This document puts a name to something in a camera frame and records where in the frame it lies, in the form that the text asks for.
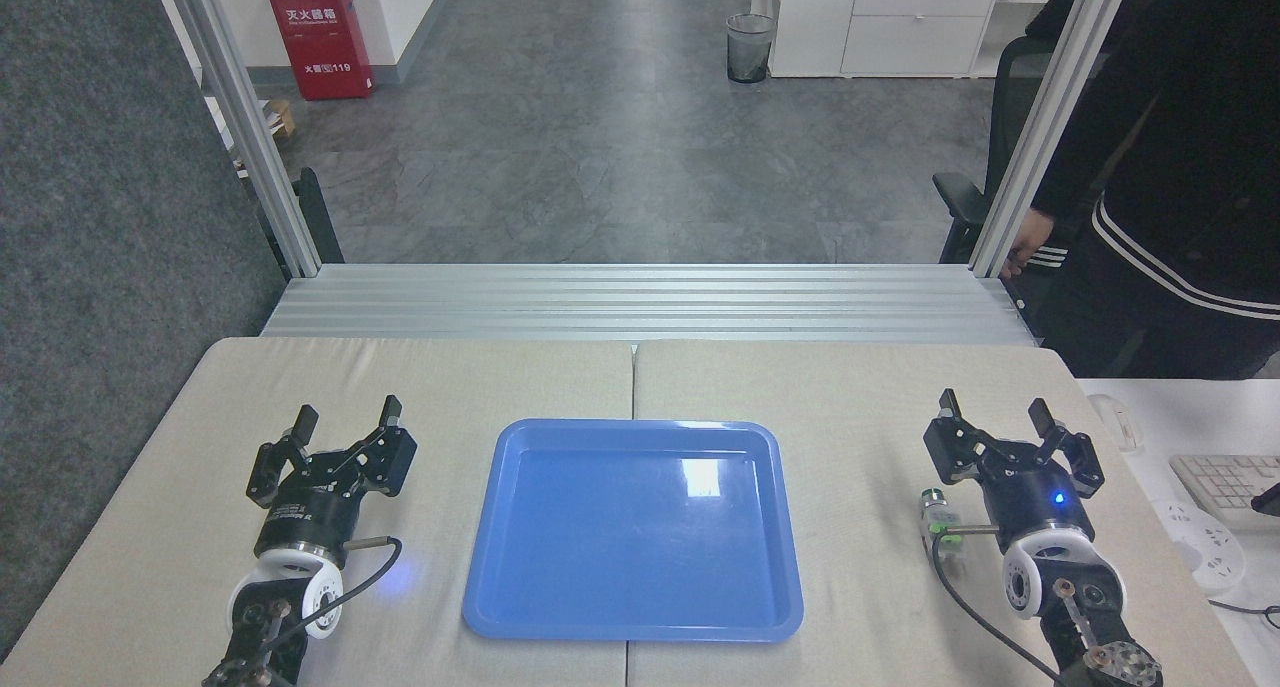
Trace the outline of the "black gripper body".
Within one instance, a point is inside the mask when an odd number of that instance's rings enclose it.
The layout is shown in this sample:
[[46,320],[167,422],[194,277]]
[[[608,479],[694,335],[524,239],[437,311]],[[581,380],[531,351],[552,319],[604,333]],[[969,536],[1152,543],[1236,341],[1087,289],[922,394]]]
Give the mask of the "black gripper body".
[[346,542],[353,539],[358,508],[366,493],[364,478],[316,486],[312,478],[292,472],[285,484],[276,473],[253,477],[253,501],[268,516],[253,555],[274,549],[314,551],[328,560],[346,560]]
[[984,504],[998,527],[1000,546],[1052,527],[1079,528],[1088,540],[1094,537],[1082,499],[1061,464],[992,470],[984,476]]

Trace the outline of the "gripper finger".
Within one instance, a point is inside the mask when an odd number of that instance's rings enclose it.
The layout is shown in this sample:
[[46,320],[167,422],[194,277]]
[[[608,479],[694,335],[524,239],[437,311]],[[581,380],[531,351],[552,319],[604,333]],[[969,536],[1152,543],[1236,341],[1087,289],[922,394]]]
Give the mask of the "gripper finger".
[[260,508],[270,508],[279,494],[285,463],[292,464],[291,478],[302,478],[305,484],[311,478],[311,464],[305,446],[308,445],[316,423],[316,409],[303,404],[293,426],[287,429],[278,441],[259,446],[247,484],[247,496],[251,501]]
[[928,423],[923,435],[940,481],[943,485],[956,485],[964,478],[975,478],[978,482],[995,478],[995,463],[988,464],[984,458],[987,438],[988,432],[963,418],[955,391],[945,388],[940,397],[940,413]]
[[412,464],[417,444],[401,423],[403,406],[387,395],[378,427],[362,441],[337,454],[328,468],[332,491],[355,496],[374,491],[398,496]]
[[1048,464],[1055,453],[1062,453],[1070,464],[1070,478],[1076,494],[1083,499],[1094,496],[1105,484],[1105,473],[1092,438],[1085,432],[1071,432],[1065,423],[1055,420],[1042,397],[1032,400],[1028,415],[1042,440],[1032,454],[1033,463]]

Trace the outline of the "person's hand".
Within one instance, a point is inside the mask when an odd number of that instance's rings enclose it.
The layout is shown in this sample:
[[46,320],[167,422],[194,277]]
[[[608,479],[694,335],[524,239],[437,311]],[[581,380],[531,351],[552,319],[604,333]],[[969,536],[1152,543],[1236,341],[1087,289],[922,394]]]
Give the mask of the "person's hand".
[[1007,251],[1005,262],[1000,269],[1001,280],[1019,276],[1024,271],[1029,260],[1046,244],[1053,232],[1055,217],[1047,216],[1038,209],[1028,209],[1021,225],[1014,237],[1012,246]]

